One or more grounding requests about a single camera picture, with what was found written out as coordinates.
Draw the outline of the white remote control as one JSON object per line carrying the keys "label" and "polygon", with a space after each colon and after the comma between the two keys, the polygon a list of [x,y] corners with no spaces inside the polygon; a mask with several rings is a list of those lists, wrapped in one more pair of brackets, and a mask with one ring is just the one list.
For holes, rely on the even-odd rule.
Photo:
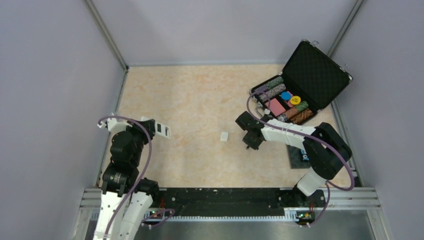
{"label": "white remote control", "polygon": [[143,126],[149,131],[151,131],[154,136],[162,136],[168,139],[171,138],[172,133],[171,128],[169,126],[162,124],[153,118],[148,118],[145,116],[142,116],[140,120]]}

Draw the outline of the white battery cover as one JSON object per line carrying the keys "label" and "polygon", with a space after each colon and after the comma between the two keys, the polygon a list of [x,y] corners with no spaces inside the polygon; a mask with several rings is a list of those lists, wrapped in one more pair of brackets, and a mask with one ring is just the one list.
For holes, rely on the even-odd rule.
{"label": "white battery cover", "polygon": [[229,140],[229,133],[223,131],[220,135],[220,141],[221,142],[227,142]]}

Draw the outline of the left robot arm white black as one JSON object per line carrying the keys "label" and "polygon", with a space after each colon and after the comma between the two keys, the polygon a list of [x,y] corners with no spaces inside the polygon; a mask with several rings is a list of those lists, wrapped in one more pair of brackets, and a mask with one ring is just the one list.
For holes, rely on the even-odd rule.
{"label": "left robot arm white black", "polygon": [[115,115],[101,119],[98,127],[106,128],[112,139],[93,239],[132,240],[149,207],[160,202],[158,183],[142,178],[146,168],[139,171],[138,167],[144,146],[151,151],[153,137],[164,131],[154,119]]}

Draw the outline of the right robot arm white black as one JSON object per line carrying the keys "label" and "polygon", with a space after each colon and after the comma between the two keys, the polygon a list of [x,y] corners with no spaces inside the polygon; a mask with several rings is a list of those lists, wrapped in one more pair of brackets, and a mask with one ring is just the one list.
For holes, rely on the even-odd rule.
{"label": "right robot arm white black", "polygon": [[268,115],[257,118],[245,111],[235,123],[246,132],[242,141],[250,149],[258,150],[262,142],[279,142],[305,151],[310,167],[293,192],[293,200],[299,206],[307,206],[314,198],[313,193],[333,180],[353,155],[351,148],[326,122],[304,126]]}

